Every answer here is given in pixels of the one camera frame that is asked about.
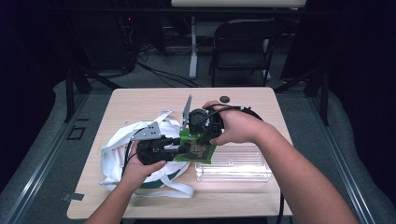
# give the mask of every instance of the plastic container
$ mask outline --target plastic container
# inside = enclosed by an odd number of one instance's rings
[[[217,147],[211,164],[195,163],[198,181],[261,181],[272,175],[256,146]]]

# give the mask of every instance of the black cable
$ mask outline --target black cable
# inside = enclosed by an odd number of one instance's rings
[[[142,60],[143,62],[147,62],[149,60],[149,50],[151,50],[152,47],[150,45],[148,45],[145,49],[141,49],[140,53],[137,54],[137,56],[139,57],[140,60]],[[140,56],[140,54],[145,54],[146,58],[143,58],[142,56]]]
[[[162,80],[165,84],[167,84],[168,86],[170,86],[170,87],[172,87],[172,88],[174,88],[175,86],[173,86],[172,84],[170,84],[169,82],[167,82],[167,81],[165,81],[165,76],[163,76],[162,74],[159,74],[158,72],[156,72],[156,71],[153,71],[153,70],[148,70],[148,71],[150,71],[152,74],[154,74],[155,76],[157,76],[160,80]],[[166,78],[169,78],[169,79],[171,79],[171,80],[174,80],[174,81],[178,81],[178,80],[176,80],[176,79],[174,79],[174,78],[171,78],[171,77],[166,77]]]
[[[148,70],[150,73],[152,73],[152,74],[156,75],[157,77],[159,77],[160,80],[162,80],[164,83],[168,84],[170,87],[174,87],[174,86],[172,86],[171,84],[167,83],[165,80],[163,80],[162,77],[165,77],[165,76],[162,75],[162,74],[160,74],[159,72],[157,72],[155,69],[150,68],[150,67],[148,67],[147,65],[144,65],[144,64],[142,64],[142,63],[137,63],[137,64],[140,65],[142,68]]]
[[[210,109],[210,108],[212,108],[213,106],[216,106],[216,105],[229,106],[229,105],[224,105],[224,104],[215,104],[215,105],[209,106],[207,109]]]
[[[277,215],[276,224],[280,224],[282,222],[284,207],[285,207],[285,198],[283,197],[282,192],[280,192],[279,214]]]
[[[215,110],[215,111],[213,111],[212,113],[206,115],[206,117],[204,117],[203,119],[201,119],[201,120],[196,124],[196,126],[201,125],[202,123],[204,123],[205,120],[209,119],[210,117],[214,116],[215,114],[218,114],[218,113],[221,112],[221,111],[232,110],[232,109],[243,110],[243,108],[244,108],[243,106],[239,106],[239,105],[224,105],[224,107],[223,107],[222,109]]]
[[[121,177],[123,176],[123,173],[125,171],[125,167],[128,164],[129,159],[131,159],[132,157],[130,157],[128,159],[129,156],[129,151],[131,150],[131,145],[132,145],[132,140],[129,141],[128,146],[125,148],[125,156],[124,156],[124,165],[122,166],[122,172],[121,172]]]
[[[152,71],[157,72],[157,73],[164,73],[164,74],[166,74],[166,75],[168,75],[168,76],[171,76],[171,77],[180,78],[181,80],[184,80],[184,81],[190,83],[190,84],[192,85],[192,86],[190,86],[190,87],[199,87],[199,86],[200,86],[200,85],[196,84],[195,82],[193,82],[193,81],[191,81],[191,80],[189,80],[189,79],[187,79],[187,78],[184,78],[184,77],[181,77],[181,76],[178,76],[178,75],[169,73],[169,72],[160,71],[160,70],[157,70],[157,69],[154,69],[154,68],[150,68],[150,69],[151,69]]]

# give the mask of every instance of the white fabric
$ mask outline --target white fabric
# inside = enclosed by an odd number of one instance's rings
[[[172,112],[173,110],[162,111],[159,117],[154,121],[139,121],[137,123],[133,123],[120,128],[113,135],[108,143],[102,148],[102,173],[106,176],[106,179],[100,182],[101,185],[109,190],[113,190],[120,182],[126,146],[128,145],[131,137],[134,136],[138,130],[146,128],[152,122],[158,122],[161,134],[164,134],[166,137],[179,137],[179,123],[176,120],[166,118]],[[169,161],[161,170],[151,174],[151,176],[148,176],[145,180],[145,183],[161,180],[164,185],[175,190],[159,191],[150,193],[149,195],[135,194],[134,196],[191,198],[194,192],[193,188],[184,184],[174,183],[172,180],[169,180],[168,177],[168,175],[174,174],[178,171],[177,175],[173,179],[177,178],[187,170],[189,165],[190,163],[187,161]]]

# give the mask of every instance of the fingers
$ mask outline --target fingers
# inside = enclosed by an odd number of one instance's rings
[[[165,164],[166,161],[158,161],[156,163],[152,163],[151,165],[147,165],[146,167],[148,169],[149,175],[163,168]]]
[[[132,144],[132,148],[131,148],[131,152],[129,153],[130,155],[134,155],[137,151],[137,144],[139,143],[139,141],[134,141],[134,143]]]
[[[219,104],[220,104],[219,101],[208,101],[202,106],[202,109],[207,109],[208,107],[210,107],[212,105],[219,105]]]
[[[227,131],[224,131],[224,133],[219,137],[210,139],[209,143],[216,146],[222,146],[229,143],[229,141],[227,141]]]

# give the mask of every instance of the wooden table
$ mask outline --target wooden table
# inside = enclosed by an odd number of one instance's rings
[[[275,94],[270,88],[180,88],[180,89],[118,89],[108,103],[106,113],[92,145],[91,152],[78,181],[76,193],[84,194],[81,202],[72,201],[69,218],[87,218],[105,199],[109,191],[99,185],[105,177],[101,172],[101,148],[121,127],[157,118],[160,111],[174,109],[170,119],[181,123],[181,113],[192,94],[191,110],[201,108],[210,100],[229,96],[230,105],[251,106],[265,121],[289,140]],[[255,147],[252,144],[227,144],[224,147]],[[195,189],[191,199],[132,198],[124,217],[130,218],[201,218],[201,217],[264,217],[276,216],[279,209],[279,186],[272,176],[268,182],[198,182],[194,163],[175,179]],[[286,216],[291,215],[285,203]]]

